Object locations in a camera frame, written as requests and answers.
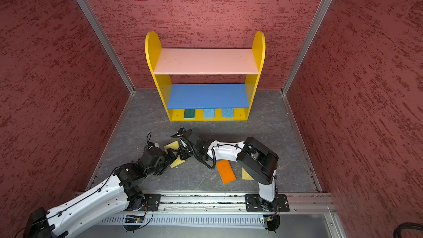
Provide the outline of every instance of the yellow shelf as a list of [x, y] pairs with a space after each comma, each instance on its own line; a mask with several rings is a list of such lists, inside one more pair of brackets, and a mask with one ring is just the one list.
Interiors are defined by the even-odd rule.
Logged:
[[[190, 56], [187, 56], [186, 63], [192, 64], [193, 57], [208, 57], [208, 53], [210, 49], [204, 49], [204, 54], [201, 53], [202, 49], [196, 49], [193, 51], [187, 52]], [[262, 73], [263, 64], [264, 64], [264, 56], [266, 52], [266, 42], [264, 39], [263, 32], [257, 32], [254, 41], [252, 43], [252, 54], [254, 56], [255, 66], [257, 67], [257, 71], [255, 68], [251, 66], [251, 59], [245, 59], [242, 57], [241, 60], [234, 60], [234, 57], [227, 57], [228, 54], [233, 54], [233, 49], [214, 49], [215, 55], [214, 58], [216, 61], [226, 61], [226, 63], [233, 64], [228, 66], [223, 66], [224, 63], [216, 62], [216, 66], [210, 66], [210, 63], [207, 62], [207, 66], [203, 67], [196, 67], [194, 70], [190, 70], [190, 66], [184, 66], [180, 73], [186, 74], [231, 74], [236, 72], [249, 72], [245, 78], [245, 90], [247, 93], [248, 99], [248, 108], [234, 108], [234, 118], [223, 118], [222, 117], [222, 109], [216, 108], [214, 111], [214, 118], [213, 119], [204, 119], [203, 113], [204, 110], [202, 108], [195, 110], [195, 118], [194, 119], [184, 119], [184, 109], [168, 109], [167, 105], [169, 103], [169, 98], [171, 97], [172, 92], [172, 81], [169, 74], [165, 74], [167, 69], [170, 69], [168, 72], [175, 71], [175, 67], [170, 64], [169, 57], [160, 58], [162, 53], [161, 43], [159, 36], [155, 32], [149, 32], [145, 38], [145, 56], [147, 58], [148, 67], [150, 68], [151, 75], [154, 79], [156, 84], [157, 90], [159, 91], [159, 95], [163, 106], [165, 107], [167, 116], [169, 117], [170, 121], [224, 121], [224, 120], [247, 120], [250, 114], [252, 101], [254, 100], [254, 95], [256, 94], [258, 81], [260, 79], [260, 75]], [[167, 64], [165, 67], [166, 70], [158, 70], [157, 73], [154, 73], [156, 70], [156, 66], [159, 62], [166, 61]], [[184, 62], [183, 57], [178, 57], [176, 61], [178, 64]]]

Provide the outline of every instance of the pink shelf board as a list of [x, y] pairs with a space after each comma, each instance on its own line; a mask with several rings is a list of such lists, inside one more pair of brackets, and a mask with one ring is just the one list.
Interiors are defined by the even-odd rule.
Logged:
[[255, 75], [251, 49], [162, 49], [156, 75]]

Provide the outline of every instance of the metal plate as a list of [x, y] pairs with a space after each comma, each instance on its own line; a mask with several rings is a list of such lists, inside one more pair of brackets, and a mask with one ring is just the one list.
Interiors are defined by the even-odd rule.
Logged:
[[[246, 194], [245, 195], [245, 206], [247, 211], [264, 211], [260, 205], [260, 195], [258, 194]], [[274, 207], [279, 205], [279, 211], [289, 211], [288, 198], [284, 194], [278, 194], [272, 202]]]
[[147, 205], [153, 210], [157, 211], [160, 205], [161, 194], [145, 194], [144, 198], [147, 201]]

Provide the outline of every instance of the orange sponge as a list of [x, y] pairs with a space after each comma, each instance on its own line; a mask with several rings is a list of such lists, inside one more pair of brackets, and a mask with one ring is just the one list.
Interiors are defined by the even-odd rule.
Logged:
[[228, 160], [221, 160], [216, 162], [216, 166], [224, 184], [232, 182], [236, 179]]

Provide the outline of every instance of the blue shelf board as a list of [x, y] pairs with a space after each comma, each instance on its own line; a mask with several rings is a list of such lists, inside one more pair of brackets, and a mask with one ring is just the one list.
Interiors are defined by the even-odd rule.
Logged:
[[175, 84], [168, 109], [248, 108], [245, 84]]

